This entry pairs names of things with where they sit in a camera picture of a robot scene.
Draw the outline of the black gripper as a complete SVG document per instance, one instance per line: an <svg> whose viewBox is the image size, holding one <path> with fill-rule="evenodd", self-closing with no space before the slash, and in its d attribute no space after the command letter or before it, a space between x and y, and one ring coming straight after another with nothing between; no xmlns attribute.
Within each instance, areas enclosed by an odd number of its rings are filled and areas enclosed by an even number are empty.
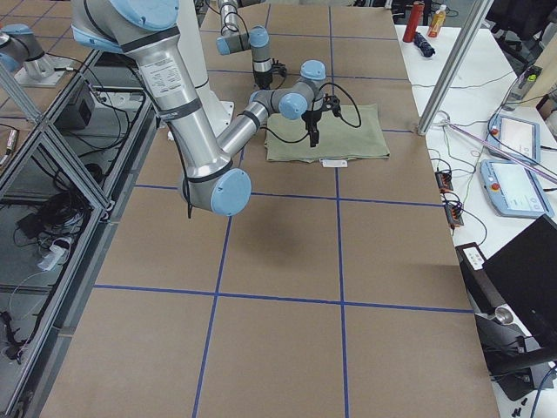
<svg viewBox="0 0 557 418"><path fill-rule="evenodd" d="M317 123L320 121L323 112L331 111L335 118L341 117L340 100L335 95L325 94L324 97L310 105L310 108L302 115L305 128L308 131L310 147L319 144L319 130Z"/></svg>
<svg viewBox="0 0 557 418"><path fill-rule="evenodd" d="M260 90L270 90L273 76L277 74L286 79L286 65L278 60L253 62L253 76L256 86Z"/></svg>

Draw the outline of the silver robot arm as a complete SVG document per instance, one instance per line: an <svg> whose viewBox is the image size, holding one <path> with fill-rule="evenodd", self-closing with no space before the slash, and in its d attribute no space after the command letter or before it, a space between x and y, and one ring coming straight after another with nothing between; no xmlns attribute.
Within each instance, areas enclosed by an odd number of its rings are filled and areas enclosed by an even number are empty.
<svg viewBox="0 0 557 418"><path fill-rule="evenodd" d="M256 25L247 30L245 20L238 13L240 8L260 3L262 1L217 1L221 29L216 45L222 56L250 51L256 86L260 90L270 90L275 74L286 78L286 66L271 57L270 37L266 28Z"/></svg>
<svg viewBox="0 0 557 418"><path fill-rule="evenodd" d="M274 113L305 121L311 145L325 111L325 65L308 60L290 88L256 91L220 133L206 115L189 70L194 61L179 52L178 1L74 1L75 40L95 50L133 59L158 116L169 125L183 162L182 195L190 208L233 216L247 205L252 182L233 157Z"/></svg>

